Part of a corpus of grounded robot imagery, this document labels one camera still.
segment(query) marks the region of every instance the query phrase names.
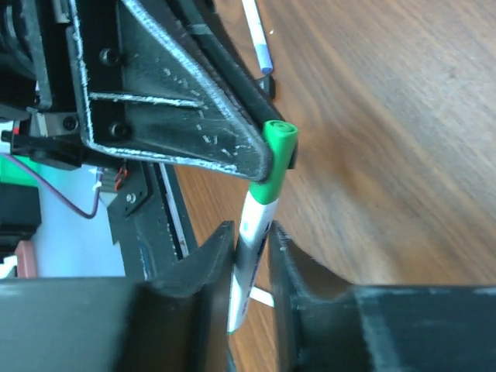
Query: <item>brown wooden surface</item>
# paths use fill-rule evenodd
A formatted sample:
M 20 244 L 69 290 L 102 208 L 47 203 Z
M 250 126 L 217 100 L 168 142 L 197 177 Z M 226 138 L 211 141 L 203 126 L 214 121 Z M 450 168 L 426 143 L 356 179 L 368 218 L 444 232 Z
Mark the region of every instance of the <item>brown wooden surface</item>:
M 216 4 L 260 76 L 241 0 Z M 294 239 L 356 283 L 496 282 L 494 1 L 258 5 L 277 107 L 301 129 L 277 216 Z M 178 173 L 200 241 L 239 218 L 246 182 Z M 239 370 L 275 370 L 270 309 L 252 302 L 231 346 Z

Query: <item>green marker cap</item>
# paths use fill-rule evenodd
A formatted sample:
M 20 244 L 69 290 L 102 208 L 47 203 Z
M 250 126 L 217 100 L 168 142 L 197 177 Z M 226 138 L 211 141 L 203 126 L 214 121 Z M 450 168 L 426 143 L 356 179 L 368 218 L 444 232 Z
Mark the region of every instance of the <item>green marker cap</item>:
M 270 120 L 263 125 L 262 137 L 274 153 L 272 171 L 265 182 L 252 182 L 250 193 L 262 205 L 268 205 L 279 198 L 284 175 L 298 138 L 298 128 L 289 122 Z

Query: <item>blue marker cap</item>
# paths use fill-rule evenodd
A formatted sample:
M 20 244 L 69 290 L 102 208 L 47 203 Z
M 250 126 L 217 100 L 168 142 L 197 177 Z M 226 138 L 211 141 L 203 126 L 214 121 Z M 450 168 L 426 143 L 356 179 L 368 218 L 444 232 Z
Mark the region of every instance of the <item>blue marker cap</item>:
M 255 46 L 255 53 L 257 54 L 258 64 L 262 74 L 267 75 L 272 72 L 272 60 L 270 58 L 269 47 L 267 44 L 257 44 Z

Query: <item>light blue surface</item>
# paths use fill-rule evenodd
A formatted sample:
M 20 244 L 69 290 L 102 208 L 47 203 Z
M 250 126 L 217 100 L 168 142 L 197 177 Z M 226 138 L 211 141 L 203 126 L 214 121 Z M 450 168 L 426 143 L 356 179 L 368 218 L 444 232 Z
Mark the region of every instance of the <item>light blue surface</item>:
M 42 166 L 40 173 L 79 208 L 90 212 L 95 186 L 93 167 L 65 171 Z M 124 276 L 119 245 L 112 245 L 109 218 L 100 204 L 87 220 L 39 186 L 42 224 L 32 241 L 41 277 Z
M 260 71 L 262 71 L 262 74 L 270 74 L 274 67 L 272 66 L 272 60 L 270 58 L 269 47 L 267 44 L 257 44 L 255 46 L 255 53 L 257 54 L 258 64 L 260 65 Z

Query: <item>green marker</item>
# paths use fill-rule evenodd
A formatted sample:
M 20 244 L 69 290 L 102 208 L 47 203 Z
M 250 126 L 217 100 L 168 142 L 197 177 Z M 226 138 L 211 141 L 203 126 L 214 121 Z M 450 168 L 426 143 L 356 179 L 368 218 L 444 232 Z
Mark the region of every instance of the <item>green marker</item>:
M 229 300 L 227 326 L 229 333 L 236 331 L 245 319 L 258 264 L 277 210 L 284 175 L 298 138 L 298 128 L 279 120 L 266 122 L 263 130 L 263 139 L 274 153 L 274 162 L 269 179 L 263 183 L 252 182 L 246 194 L 236 244 L 236 259 Z

